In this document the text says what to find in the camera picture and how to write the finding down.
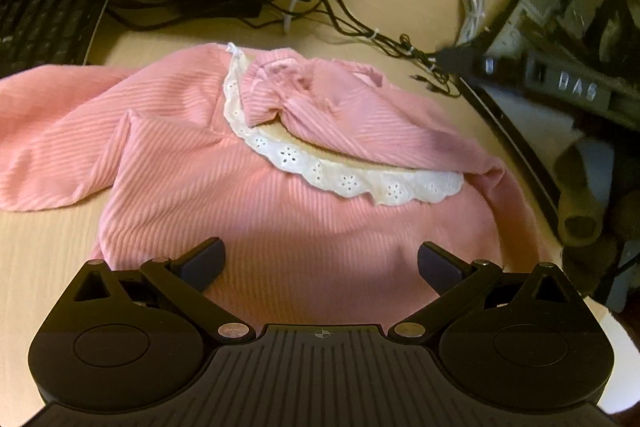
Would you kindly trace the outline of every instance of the triangular cutout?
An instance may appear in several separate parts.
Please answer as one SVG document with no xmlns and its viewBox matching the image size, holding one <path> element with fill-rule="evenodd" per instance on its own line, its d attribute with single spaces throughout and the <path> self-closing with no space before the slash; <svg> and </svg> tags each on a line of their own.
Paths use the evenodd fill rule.
<svg viewBox="0 0 640 427">
<path fill-rule="evenodd" d="M 556 280 L 548 275 L 540 281 L 535 298 L 539 301 L 568 302 Z"/>
<path fill-rule="evenodd" d="M 93 301 L 95 299 L 105 299 L 110 297 L 111 294 L 107 289 L 107 286 L 104 285 L 104 281 L 98 272 L 91 272 L 84 279 L 82 286 L 76 293 L 76 297 L 74 301 Z"/>
</svg>

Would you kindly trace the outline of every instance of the white lace collar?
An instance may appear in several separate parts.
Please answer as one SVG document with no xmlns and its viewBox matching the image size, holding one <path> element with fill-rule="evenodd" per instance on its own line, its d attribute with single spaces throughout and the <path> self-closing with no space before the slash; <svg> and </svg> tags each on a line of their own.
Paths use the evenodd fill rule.
<svg viewBox="0 0 640 427">
<path fill-rule="evenodd" d="M 392 168 L 364 161 L 355 167 L 352 161 L 345 164 L 319 157 L 312 152 L 312 148 L 298 146 L 293 137 L 275 137 L 260 125 L 248 127 L 242 111 L 239 82 L 249 67 L 249 60 L 233 44 L 229 44 L 227 51 L 233 56 L 223 86 L 226 121 L 251 149 L 267 158 L 279 170 L 299 174 L 310 185 L 344 198 L 368 192 L 375 204 L 389 206 L 411 200 L 439 203 L 447 196 L 460 192 L 464 176 L 457 172 Z"/>
</svg>

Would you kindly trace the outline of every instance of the pink shirt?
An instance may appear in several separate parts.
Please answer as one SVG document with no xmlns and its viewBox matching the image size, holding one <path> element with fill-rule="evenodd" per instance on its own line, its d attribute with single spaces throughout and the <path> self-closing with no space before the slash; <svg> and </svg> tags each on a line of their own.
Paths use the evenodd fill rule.
<svg viewBox="0 0 640 427">
<path fill-rule="evenodd" d="M 547 259 L 513 175 L 433 101 L 370 66 L 290 50 L 260 54 L 242 81 L 249 125 L 277 114 L 325 148 L 465 175 L 441 203 L 375 205 L 311 187 L 237 137 L 223 116 L 229 61 L 207 44 L 138 71 L 43 66 L 0 81 L 0 208 L 56 208 L 113 186 L 94 257 L 132 269 L 220 237 L 226 268 L 206 295 L 257 329 L 389 327 L 435 296 L 417 271 L 424 241 L 522 271 Z"/>
</svg>

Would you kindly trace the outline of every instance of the wooden table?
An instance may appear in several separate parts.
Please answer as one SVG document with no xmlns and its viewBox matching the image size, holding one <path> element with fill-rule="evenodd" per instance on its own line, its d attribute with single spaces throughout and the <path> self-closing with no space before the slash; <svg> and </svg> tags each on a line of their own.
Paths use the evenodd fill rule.
<svg viewBox="0 0 640 427">
<path fill-rule="evenodd" d="M 395 38 L 402 32 L 425 50 L 454 40 L 458 0 L 345 0 L 362 20 Z M 490 13 L 507 0 L 492 0 Z M 151 34 L 136 34 L 105 18 L 90 55 L 92 64 L 144 66 L 165 55 L 203 42 L 229 42 L 251 48 L 292 47 L 307 56 L 368 62 L 394 83 L 433 96 L 466 136 L 475 137 L 491 154 L 511 159 L 481 117 L 463 99 L 430 94 L 411 79 L 407 62 L 385 57 L 377 49 L 348 41 L 332 28 L 309 21 L 294 22 L 289 35 L 279 26 L 254 31 L 238 21 L 198 20 Z M 543 233 L 553 235 L 523 183 Z M 31 379 L 27 352 L 34 334 L 68 282 L 86 259 L 97 232 L 108 190 L 70 208 L 12 214 L 0 212 L 0 425 L 22 425 L 42 407 Z"/>
</svg>

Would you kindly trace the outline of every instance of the black keyboard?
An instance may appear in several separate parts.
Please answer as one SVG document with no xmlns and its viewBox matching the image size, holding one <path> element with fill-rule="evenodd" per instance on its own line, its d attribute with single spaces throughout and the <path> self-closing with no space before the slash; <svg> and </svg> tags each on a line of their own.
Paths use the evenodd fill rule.
<svg viewBox="0 0 640 427">
<path fill-rule="evenodd" d="M 0 0 L 0 77 L 84 64 L 109 0 Z"/>
</svg>

